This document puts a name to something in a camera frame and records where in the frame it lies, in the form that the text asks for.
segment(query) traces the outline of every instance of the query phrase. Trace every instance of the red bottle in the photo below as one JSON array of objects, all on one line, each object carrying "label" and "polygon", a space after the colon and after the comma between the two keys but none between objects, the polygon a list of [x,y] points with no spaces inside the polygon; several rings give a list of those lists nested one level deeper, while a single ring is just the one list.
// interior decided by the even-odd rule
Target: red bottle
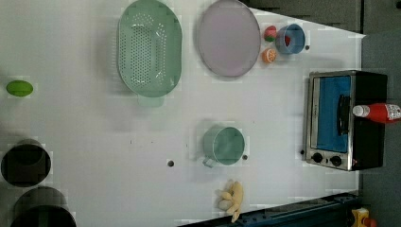
[{"label": "red bottle", "polygon": [[386,103],[355,106],[352,112],[355,116],[366,117],[374,122],[383,124],[401,120],[400,107]]}]

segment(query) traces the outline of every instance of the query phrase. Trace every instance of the blue cup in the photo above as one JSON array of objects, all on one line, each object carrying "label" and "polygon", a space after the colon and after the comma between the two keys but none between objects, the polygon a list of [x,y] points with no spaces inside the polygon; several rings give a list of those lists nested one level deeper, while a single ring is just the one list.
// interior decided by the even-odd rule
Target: blue cup
[{"label": "blue cup", "polygon": [[[286,36],[290,38],[289,45],[286,46]],[[277,50],[282,54],[298,54],[305,46],[305,34],[298,25],[289,25],[281,28],[276,37]]]}]

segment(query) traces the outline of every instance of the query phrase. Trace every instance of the pink plate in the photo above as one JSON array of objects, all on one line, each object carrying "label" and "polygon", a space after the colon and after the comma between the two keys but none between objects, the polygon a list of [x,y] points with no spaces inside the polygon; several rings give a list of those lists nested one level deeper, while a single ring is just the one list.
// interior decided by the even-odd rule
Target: pink plate
[{"label": "pink plate", "polygon": [[198,46],[204,63],[226,77],[246,74],[257,61],[261,45],[253,13],[236,0],[219,0],[204,12]]}]

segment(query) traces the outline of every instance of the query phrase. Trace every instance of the yellow object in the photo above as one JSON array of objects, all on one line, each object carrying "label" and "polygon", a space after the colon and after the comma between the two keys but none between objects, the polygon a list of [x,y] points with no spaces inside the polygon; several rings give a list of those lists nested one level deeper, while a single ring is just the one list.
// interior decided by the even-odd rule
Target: yellow object
[{"label": "yellow object", "polygon": [[227,192],[222,192],[223,200],[218,204],[218,207],[225,210],[228,215],[232,215],[231,222],[234,223],[239,214],[241,214],[241,203],[244,197],[244,189],[241,183],[234,182]]},{"label": "yellow object", "polygon": [[362,224],[364,218],[369,217],[369,211],[365,208],[360,208],[357,210],[352,210],[352,213],[355,217],[355,222],[352,227],[367,227],[366,225]]}]

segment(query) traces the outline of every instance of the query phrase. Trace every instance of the green fruit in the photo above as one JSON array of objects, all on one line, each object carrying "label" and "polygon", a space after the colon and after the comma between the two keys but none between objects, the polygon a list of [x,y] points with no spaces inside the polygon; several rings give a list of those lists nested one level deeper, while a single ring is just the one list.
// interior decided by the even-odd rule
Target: green fruit
[{"label": "green fruit", "polygon": [[26,81],[15,80],[7,85],[7,91],[13,96],[29,96],[33,92],[33,86]]}]

